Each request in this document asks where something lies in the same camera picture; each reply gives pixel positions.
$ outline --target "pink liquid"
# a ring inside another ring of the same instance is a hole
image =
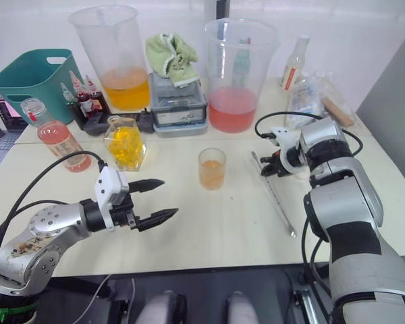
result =
[[[257,101],[246,88],[219,88],[209,97],[210,122],[223,132],[243,132],[252,125]]]
[[[72,134],[70,134],[68,127],[65,124],[61,123],[60,121],[52,121],[45,125],[42,125],[38,128],[38,137],[42,140],[46,145],[49,145],[51,149],[52,146],[58,145],[62,143],[66,139],[70,139],[76,145],[78,145],[78,151],[82,151],[79,144],[75,141]],[[66,152],[64,154],[59,154],[51,149],[58,158],[63,157],[64,155],[69,154],[70,152]],[[71,157],[69,159],[72,164],[66,163],[64,161],[66,168],[71,172],[80,172],[84,171],[90,166],[91,160],[88,155],[76,155],[75,157]]]

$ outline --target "laptop screen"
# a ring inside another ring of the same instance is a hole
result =
[[[21,132],[27,123],[20,114],[0,95],[0,118],[8,132]]]

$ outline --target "laptop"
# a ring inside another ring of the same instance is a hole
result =
[[[0,162],[4,159],[7,152],[20,137],[27,126],[27,122],[22,119],[20,114],[6,102],[0,95],[0,118],[5,125],[5,130],[0,128]]]

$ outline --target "teal plastic basket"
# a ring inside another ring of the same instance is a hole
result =
[[[21,102],[38,98],[57,120],[68,124],[74,117],[67,107],[60,82],[72,89],[69,71],[81,80],[72,52],[69,49],[35,49],[25,52],[0,72],[0,95],[24,118]]]

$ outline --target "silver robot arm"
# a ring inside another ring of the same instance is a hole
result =
[[[145,219],[133,212],[131,192],[149,191],[163,183],[149,179],[128,184],[122,172],[104,167],[95,185],[97,202],[86,199],[37,212],[27,228],[0,250],[0,308],[27,308],[4,323],[25,323],[33,317],[34,308],[29,306],[36,304],[60,258],[76,242],[117,225],[142,232],[172,217],[178,209],[157,211]]]
[[[271,158],[271,173],[310,168],[304,208],[314,234],[330,243],[333,323],[405,323],[405,263],[378,231],[381,201],[340,127],[329,118],[316,121],[301,129],[294,146],[281,144],[292,142],[284,129],[272,133],[281,152],[275,171]]]

